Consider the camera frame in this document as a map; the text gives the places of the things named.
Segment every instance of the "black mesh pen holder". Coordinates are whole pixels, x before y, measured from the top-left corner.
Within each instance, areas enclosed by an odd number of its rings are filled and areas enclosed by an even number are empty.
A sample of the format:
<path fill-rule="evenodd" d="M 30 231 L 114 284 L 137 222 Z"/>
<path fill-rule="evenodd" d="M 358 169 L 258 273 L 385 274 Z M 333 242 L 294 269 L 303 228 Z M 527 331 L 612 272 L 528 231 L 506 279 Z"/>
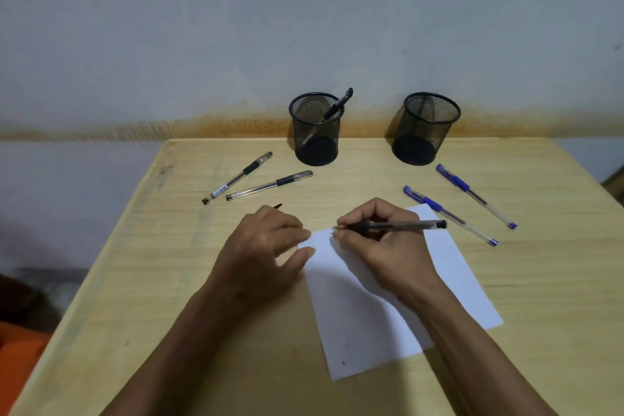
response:
<path fill-rule="evenodd" d="M 392 144 L 394 156 L 408 164 L 429 164 L 462 111 L 448 97 L 433 93 L 410 94 L 403 107 Z"/>
<path fill-rule="evenodd" d="M 294 131 L 294 154 L 302 163 L 323 166 L 338 156 L 340 117 L 344 107 L 323 122 L 323 115 L 338 102 L 336 96 L 326 93 L 303 94 L 290 103 Z"/>

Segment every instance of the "desk surface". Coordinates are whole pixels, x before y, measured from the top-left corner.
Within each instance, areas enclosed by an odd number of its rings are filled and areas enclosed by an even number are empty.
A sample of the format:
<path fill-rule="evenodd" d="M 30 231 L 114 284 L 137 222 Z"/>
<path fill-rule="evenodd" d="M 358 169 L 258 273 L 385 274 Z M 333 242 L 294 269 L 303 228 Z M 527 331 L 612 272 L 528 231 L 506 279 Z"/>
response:
<path fill-rule="evenodd" d="M 274 157 L 234 190 L 308 167 L 284 139 L 167 142 L 12 415 L 99 414 L 206 279 L 247 212 L 282 202 L 304 227 L 324 229 L 373 196 L 413 206 L 404 184 L 500 240 L 489 247 L 449 227 L 505 321 L 490 334 L 542 396 L 562 414 L 621 411 L 624 209 L 571 157 L 545 139 L 445 141 L 438 160 L 519 224 L 509 231 L 442 179 L 437 161 L 403 164 L 383 139 L 342 139 L 339 148 L 331 165 L 312 168 L 312 178 L 204 206 L 208 192 L 266 151 Z M 435 350 L 332 383 L 305 280 L 245 324 L 209 379 L 198 414 L 452 414 Z"/>

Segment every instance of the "white paper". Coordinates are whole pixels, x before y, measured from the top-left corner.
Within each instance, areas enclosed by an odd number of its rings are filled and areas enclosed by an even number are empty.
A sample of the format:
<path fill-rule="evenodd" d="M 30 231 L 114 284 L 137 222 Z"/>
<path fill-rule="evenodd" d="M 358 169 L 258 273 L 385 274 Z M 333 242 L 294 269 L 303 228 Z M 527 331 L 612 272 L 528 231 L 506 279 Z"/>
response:
<path fill-rule="evenodd" d="M 439 219 L 426 204 L 410 211 L 423 221 Z M 305 275 L 331 379 L 433 347 L 416 314 L 379 286 L 356 255 L 342 250 L 332 232 L 316 231 L 300 244 L 316 248 Z M 485 329 L 501 325 L 501 317 L 448 231 L 424 233 L 435 269 L 466 311 Z"/>

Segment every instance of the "brown water stain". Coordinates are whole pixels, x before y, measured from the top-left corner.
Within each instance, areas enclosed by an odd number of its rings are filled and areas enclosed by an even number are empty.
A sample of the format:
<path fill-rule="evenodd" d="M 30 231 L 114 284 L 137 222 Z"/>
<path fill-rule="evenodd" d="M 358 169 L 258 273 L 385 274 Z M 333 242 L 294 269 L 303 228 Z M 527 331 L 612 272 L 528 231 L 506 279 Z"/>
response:
<path fill-rule="evenodd" d="M 170 138 L 292 137 L 292 122 L 283 109 L 246 117 L 226 114 L 173 121 L 144 121 L 79 131 L 14 129 L 0 131 L 0 141 L 163 141 Z M 353 109 L 341 121 L 341 137 L 393 137 L 402 109 Z M 451 128 L 454 137 L 624 136 L 624 114 L 538 112 L 534 108 L 492 111 L 475 103 L 462 105 Z"/>

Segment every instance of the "forearm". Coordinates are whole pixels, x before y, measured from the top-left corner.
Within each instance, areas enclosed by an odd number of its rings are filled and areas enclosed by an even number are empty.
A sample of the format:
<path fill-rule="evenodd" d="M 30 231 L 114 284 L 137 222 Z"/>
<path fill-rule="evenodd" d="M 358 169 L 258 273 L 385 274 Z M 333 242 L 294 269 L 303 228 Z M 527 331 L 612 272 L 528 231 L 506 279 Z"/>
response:
<path fill-rule="evenodd" d="M 410 301 L 471 414 L 556 414 L 446 285 Z"/>
<path fill-rule="evenodd" d="M 234 323 L 229 310 L 216 290 L 202 287 L 102 416 L 184 414 Z"/>

